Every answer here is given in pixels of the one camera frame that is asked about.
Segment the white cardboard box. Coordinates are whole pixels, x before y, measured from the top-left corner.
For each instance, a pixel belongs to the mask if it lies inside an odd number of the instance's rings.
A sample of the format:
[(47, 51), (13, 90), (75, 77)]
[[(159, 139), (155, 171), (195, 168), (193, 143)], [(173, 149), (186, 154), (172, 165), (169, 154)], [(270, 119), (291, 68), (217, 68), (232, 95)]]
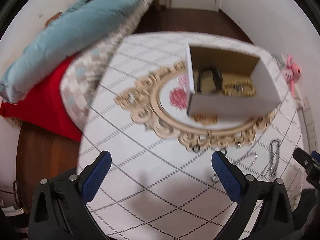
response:
[[(222, 73), (222, 92), (198, 93), (198, 70), (211, 65)], [(188, 116), (260, 117), (281, 103), (280, 91), (266, 61), (258, 54), (190, 43), (186, 48), (185, 68)]]

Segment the checkered bed sheet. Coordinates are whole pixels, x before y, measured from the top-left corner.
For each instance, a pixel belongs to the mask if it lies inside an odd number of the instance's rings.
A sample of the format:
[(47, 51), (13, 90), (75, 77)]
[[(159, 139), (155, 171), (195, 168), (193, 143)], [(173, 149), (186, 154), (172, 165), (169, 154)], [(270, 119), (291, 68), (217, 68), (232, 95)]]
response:
[(67, 115), (81, 131), (84, 130), (95, 91), (108, 63), (122, 40), (137, 29), (153, 1), (141, 0), (124, 23), (108, 37), (77, 55), (67, 67), (60, 82), (60, 95)]

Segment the brown plush toy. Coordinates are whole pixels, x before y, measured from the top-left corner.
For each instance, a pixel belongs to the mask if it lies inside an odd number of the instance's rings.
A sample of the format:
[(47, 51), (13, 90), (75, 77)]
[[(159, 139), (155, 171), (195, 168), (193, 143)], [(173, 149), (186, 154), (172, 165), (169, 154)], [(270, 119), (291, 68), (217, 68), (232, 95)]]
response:
[(45, 23), (45, 27), (47, 27), (51, 22), (53, 22), (54, 20), (57, 20), (60, 16), (62, 15), (62, 12), (58, 12), (57, 14), (55, 14), (54, 16), (52, 16), (46, 23)]

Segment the red blanket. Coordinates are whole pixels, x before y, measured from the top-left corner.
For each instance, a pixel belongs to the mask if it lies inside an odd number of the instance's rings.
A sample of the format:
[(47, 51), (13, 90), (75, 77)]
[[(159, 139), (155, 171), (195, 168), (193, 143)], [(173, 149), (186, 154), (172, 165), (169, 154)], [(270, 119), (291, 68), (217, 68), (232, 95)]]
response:
[(68, 139), (79, 142), (82, 132), (74, 124), (62, 103), (60, 82), (74, 57), (62, 61), (47, 77), (35, 85), (16, 104), (1, 103), (1, 116), (18, 118)]

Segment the white patterned tablecloth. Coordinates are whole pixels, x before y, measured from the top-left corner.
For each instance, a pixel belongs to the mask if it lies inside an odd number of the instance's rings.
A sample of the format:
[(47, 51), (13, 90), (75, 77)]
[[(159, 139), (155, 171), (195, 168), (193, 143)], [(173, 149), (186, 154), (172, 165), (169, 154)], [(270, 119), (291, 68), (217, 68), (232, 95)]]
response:
[[(257, 119), (204, 125), (186, 114), (188, 44), (260, 55), (281, 103)], [(283, 180), (299, 203), (304, 174), (293, 160), (303, 146), (296, 104), (277, 63), (263, 48), (197, 33), (149, 33), (125, 38), (97, 88), (81, 140), (78, 170), (101, 151), (112, 166), (88, 210), (114, 239), (213, 239), (236, 208), (217, 180), (212, 153), (260, 180)]]

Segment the light blue duvet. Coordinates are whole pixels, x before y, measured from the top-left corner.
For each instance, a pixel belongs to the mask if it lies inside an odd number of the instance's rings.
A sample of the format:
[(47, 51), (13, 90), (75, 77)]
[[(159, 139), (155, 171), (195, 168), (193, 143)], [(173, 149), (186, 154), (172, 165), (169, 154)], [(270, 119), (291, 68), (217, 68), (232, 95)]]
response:
[(1, 97), (17, 103), (66, 57), (107, 37), (142, 0), (78, 0), (41, 31), (1, 77)]

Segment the black smart band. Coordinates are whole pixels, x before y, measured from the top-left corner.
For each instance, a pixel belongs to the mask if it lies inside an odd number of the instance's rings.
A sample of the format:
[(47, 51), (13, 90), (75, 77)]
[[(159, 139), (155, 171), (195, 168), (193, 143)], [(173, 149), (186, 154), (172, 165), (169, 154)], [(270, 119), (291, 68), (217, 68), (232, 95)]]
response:
[(198, 70), (197, 92), (198, 93), (219, 93), (222, 92), (222, 73), (214, 65)]

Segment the pink panther plush toy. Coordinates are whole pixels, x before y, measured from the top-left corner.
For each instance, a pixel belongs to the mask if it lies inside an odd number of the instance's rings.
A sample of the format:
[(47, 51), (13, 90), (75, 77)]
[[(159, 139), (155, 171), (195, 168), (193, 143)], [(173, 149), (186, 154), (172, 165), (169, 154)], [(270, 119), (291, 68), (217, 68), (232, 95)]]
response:
[(293, 60), (293, 56), (287, 56), (285, 66), (281, 69), (281, 73), (290, 89), (291, 95), (295, 97), (295, 83), (297, 83), (301, 77), (301, 70)]

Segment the white wall power strip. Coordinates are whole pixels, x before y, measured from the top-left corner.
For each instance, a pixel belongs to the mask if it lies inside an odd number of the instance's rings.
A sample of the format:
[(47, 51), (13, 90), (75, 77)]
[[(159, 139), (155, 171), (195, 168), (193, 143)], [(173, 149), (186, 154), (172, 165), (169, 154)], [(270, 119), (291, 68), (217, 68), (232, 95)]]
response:
[(316, 133), (316, 126), (315, 121), (313, 118), (313, 113), (310, 107), (310, 103), (307, 97), (304, 97), (302, 100), (302, 107), (303, 107), (303, 117), (304, 123), (306, 126), (306, 133), (308, 139), (308, 146), (309, 151), (319, 151), (319, 143), (317, 141), (317, 133)]

